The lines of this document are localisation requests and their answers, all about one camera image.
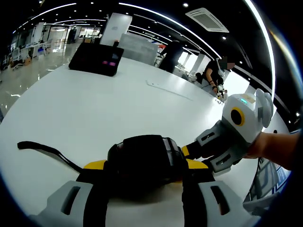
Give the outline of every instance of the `shiny floor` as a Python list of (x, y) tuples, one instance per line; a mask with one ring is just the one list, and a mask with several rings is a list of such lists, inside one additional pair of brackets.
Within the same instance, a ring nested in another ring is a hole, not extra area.
[(50, 52), (41, 54), (27, 66), (10, 67), (0, 73), (0, 108), (3, 116), (16, 100), (40, 78), (68, 63), (80, 44), (55, 43)]

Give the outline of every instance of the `black shirt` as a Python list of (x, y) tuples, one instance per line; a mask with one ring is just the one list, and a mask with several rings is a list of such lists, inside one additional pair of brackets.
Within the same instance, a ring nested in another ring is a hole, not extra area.
[(168, 44), (165, 49), (162, 51), (162, 55), (166, 53), (165, 59), (170, 60), (172, 62), (178, 62), (181, 54), (183, 53), (182, 44), (179, 42), (171, 42)]
[(208, 81), (207, 78), (206, 78), (207, 69), (211, 69), (213, 71), (212, 74), (211, 74), (211, 77), (212, 77), (213, 82), (217, 85), (217, 80), (219, 78), (221, 78), (221, 76), (218, 74), (219, 67), (218, 67), (218, 63), (217, 63), (216, 60), (210, 61), (207, 64), (207, 67), (205, 68), (202, 76), (200, 78), (197, 78), (197, 82), (201, 84), (203, 79)]

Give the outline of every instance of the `white table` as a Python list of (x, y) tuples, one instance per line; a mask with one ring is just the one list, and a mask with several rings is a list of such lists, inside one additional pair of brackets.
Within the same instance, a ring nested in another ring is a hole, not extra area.
[[(146, 80), (191, 100), (148, 86)], [(18, 150), (18, 142), (51, 146), (84, 166), (106, 159), (113, 144), (137, 135), (159, 134), (182, 147), (221, 115), (222, 105), (205, 91), (141, 62), (123, 58), (114, 77), (63, 65), (27, 90), (5, 116), (0, 125), (1, 173), (23, 211), (38, 214), (46, 199), (67, 181), (76, 180), (78, 173), (35, 150)], [(256, 169), (257, 161), (246, 159), (216, 179), (244, 199)], [(183, 226), (181, 192), (181, 184), (174, 183), (164, 187), (157, 203), (110, 201), (107, 226)]]

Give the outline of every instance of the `led strip light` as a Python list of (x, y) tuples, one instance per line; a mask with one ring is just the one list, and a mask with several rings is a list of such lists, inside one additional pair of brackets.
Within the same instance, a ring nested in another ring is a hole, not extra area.
[(138, 28), (138, 29), (142, 29), (142, 30), (147, 31), (147, 32), (150, 32), (150, 33), (153, 33), (153, 34), (155, 34), (155, 35), (157, 35), (157, 36), (160, 36), (160, 37), (162, 37), (162, 38), (164, 38), (164, 39), (167, 39), (168, 41), (171, 41), (171, 42), (172, 42), (172, 40), (170, 40), (170, 39), (168, 39), (168, 38), (166, 38), (166, 37), (164, 37), (164, 36), (161, 36), (160, 34), (157, 34), (157, 33), (155, 33), (155, 32), (149, 31), (149, 30), (147, 30), (147, 29), (145, 29), (145, 28), (137, 27), (137, 26), (134, 26), (134, 25), (130, 25), (130, 26), (131, 26), (131, 27), (136, 27), (136, 28)]
[(53, 11), (53, 10), (55, 10), (55, 9), (59, 9), (59, 8), (66, 7), (66, 6), (73, 6), (73, 5), (76, 5), (76, 3), (71, 3), (71, 4), (67, 4), (67, 5), (63, 5), (63, 6), (58, 6), (58, 7), (53, 8), (53, 9), (49, 9), (49, 10), (47, 10), (47, 11), (45, 11), (45, 12), (43, 12), (43, 13), (40, 13), (39, 15), (37, 15), (37, 16), (31, 18), (30, 20), (33, 20), (33, 19), (35, 19), (35, 18), (37, 18), (37, 17), (39, 17), (39, 16), (41, 16), (41, 15), (43, 15), (43, 14), (45, 14), (45, 13), (48, 13), (48, 12), (50, 12), (50, 11)]
[(142, 9), (142, 10), (145, 10), (145, 11), (148, 11), (150, 13), (153, 13), (153, 14), (156, 14), (160, 17), (163, 17), (173, 23), (175, 23), (176, 25), (180, 26), (181, 28), (187, 30), (189, 33), (191, 33), (193, 36), (195, 36), (197, 39), (199, 39), (200, 41), (202, 41), (209, 49), (211, 49), (220, 59), (221, 59), (221, 56), (207, 43), (205, 42), (203, 39), (201, 39), (197, 34), (195, 34), (194, 32), (192, 32), (191, 30), (189, 30), (187, 27), (185, 27), (184, 25), (180, 24), (179, 22), (161, 14), (161, 13), (158, 13), (158, 12), (155, 12), (155, 11), (152, 11), (150, 9), (147, 9), (147, 8), (143, 8), (143, 7), (140, 7), (140, 6), (135, 6), (135, 5), (131, 5), (131, 4), (127, 4), (127, 3), (122, 3), (122, 2), (119, 2), (119, 5), (123, 5), (123, 6), (130, 6), (130, 7), (135, 7), (135, 8), (138, 8), (138, 9)]
[(79, 20), (106, 21), (106, 20), (99, 20), (99, 19), (76, 19), (76, 20), (64, 20), (64, 21), (59, 21), (59, 22), (55, 22), (54, 24), (59, 24), (59, 23), (63, 23), (63, 22), (70, 22), (70, 21), (79, 21)]
[[(49, 9), (49, 10), (47, 10), (47, 11), (45, 11), (45, 12), (43, 12), (43, 13), (40, 13), (39, 15), (37, 15), (37, 16), (31, 18), (29, 21), (31, 21), (31, 20), (33, 20), (33, 19), (35, 19), (35, 18), (37, 18), (37, 17), (39, 17), (39, 16), (41, 16), (41, 15), (43, 15), (43, 14), (45, 14), (45, 13), (48, 13), (48, 12), (50, 12), (50, 11), (53, 11), (53, 10), (56, 10), (56, 9), (60, 9), (60, 8), (62, 8), (62, 7), (66, 7), (66, 6), (73, 6), (73, 5), (76, 5), (76, 3), (71, 3), (71, 4), (67, 4), (67, 5), (63, 5), (63, 6), (58, 6), (58, 7)], [(25, 22), (23, 25), (21, 25), (20, 27), (18, 27), (18, 29), (20, 29), (22, 26), (24, 26), (25, 24), (27, 24), (29, 21)]]
[(263, 22), (263, 20), (260, 16), (259, 12), (257, 11), (256, 7), (254, 6), (254, 4), (252, 4), (252, 2), (250, 0), (245, 0), (245, 2), (248, 5), (248, 7), (250, 8), (253, 15), (255, 16), (257, 22), (259, 23), (259, 26), (262, 30), (263, 36), (264, 36), (265, 41), (266, 41), (266, 45), (267, 45), (268, 52), (269, 52), (270, 65), (271, 65), (271, 80), (272, 80), (271, 81), (271, 83), (272, 83), (271, 100), (274, 101), (275, 91), (276, 91), (276, 69), (275, 69), (275, 58), (274, 58), (273, 48), (271, 46), (269, 35), (267, 33), (264, 22)]
[(140, 35), (144, 35), (144, 36), (147, 36), (147, 37), (149, 37), (150, 39), (154, 39), (154, 40), (157, 40), (157, 41), (159, 41), (160, 43), (163, 43), (163, 44), (165, 44), (165, 45), (168, 45), (167, 43), (165, 43), (165, 42), (162, 42), (161, 40), (159, 40), (159, 39), (156, 39), (156, 38), (154, 38), (154, 37), (151, 37), (151, 36), (149, 36), (149, 35), (146, 35), (146, 34), (144, 34), (144, 33), (140, 33), (140, 32), (135, 32), (135, 31), (132, 31), (132, 30), (129, 30), (129, 29), (128, 29), (128, 31), (129, 31), (129, 32), (134, 32), (134, 33), (138, 33), (138, 34), (140, 34)]

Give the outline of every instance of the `human hand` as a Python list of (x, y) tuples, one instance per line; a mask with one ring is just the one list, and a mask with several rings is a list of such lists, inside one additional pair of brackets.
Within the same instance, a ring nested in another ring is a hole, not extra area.
[(217, 87), (214, 87), (214, 88), (213, 88), (213, 91), (214, 91), (215, 94), (217, 94), (217, 93), (218, 93), (218, 88), (217, 88)]
[(259, 136), (255, 139), (253, 144), (249, 147), (246, 156), (243, 158), (258, 158), (262, 157), (264, 154), (264, 150), (266, 149), (266, 145), (268, 143), (268, 134), (261, 132)]

